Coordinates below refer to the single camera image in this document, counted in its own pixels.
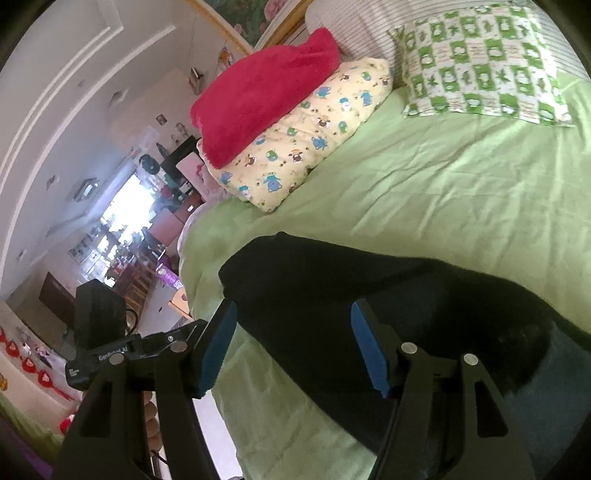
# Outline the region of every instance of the human hand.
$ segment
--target human hand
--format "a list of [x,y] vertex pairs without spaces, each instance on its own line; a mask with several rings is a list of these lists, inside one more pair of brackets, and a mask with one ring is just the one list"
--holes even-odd
[[152,392],[144,392],[144,416],[146,420],[146,434],[148,436],[148,449],[150,454],[159,452],[162,448],[162,436],[160,435],[160,424],[156,420],[158,409],[152,402]]

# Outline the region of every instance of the green checkered pillow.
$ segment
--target green checkered pillow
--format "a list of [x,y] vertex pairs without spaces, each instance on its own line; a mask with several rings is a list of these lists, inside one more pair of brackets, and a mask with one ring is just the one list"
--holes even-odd
[[465,8],[388,32],[403,54],[407,116],[451,111],[571,123],[556,64],[527,7]]

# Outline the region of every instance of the purple fabric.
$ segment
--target purple fabric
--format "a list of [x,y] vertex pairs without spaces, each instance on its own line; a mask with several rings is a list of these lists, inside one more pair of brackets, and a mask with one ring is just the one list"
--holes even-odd
[[37,454],[15,433],[12,426],[0,417],[0,448],[8,446],[8,453],[19,453],[44,480],[51,479],[53,468],[41,460]]

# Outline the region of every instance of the red fluffy pillow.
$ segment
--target red fluffy pillow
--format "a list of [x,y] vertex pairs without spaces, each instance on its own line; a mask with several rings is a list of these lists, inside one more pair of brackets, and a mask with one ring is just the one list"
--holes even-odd
[[300,46],[266,48],[237,61],[191,107],[214,168],[230,163],[254,139],[316,90],[339,66],[326,28]]

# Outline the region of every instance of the red heart decoration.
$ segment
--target red heart decoration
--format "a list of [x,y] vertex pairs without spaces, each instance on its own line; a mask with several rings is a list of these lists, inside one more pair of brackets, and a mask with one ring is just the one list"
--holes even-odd
[[39,370],[39,374],[37,375],[37,381],[42,387],[53,388],[53,382],[51,381],[51,377],[45,370]]
[[33,374],[37,371],[37,367],[35,366],[33,360],[31,360],[30,357],[27,357],[23,360],[22,369],[30,374]]
[[6,353],[13,358],[18,357],[18,347],[17,344],[14,343],[14,340],[11,340],[6,345]]

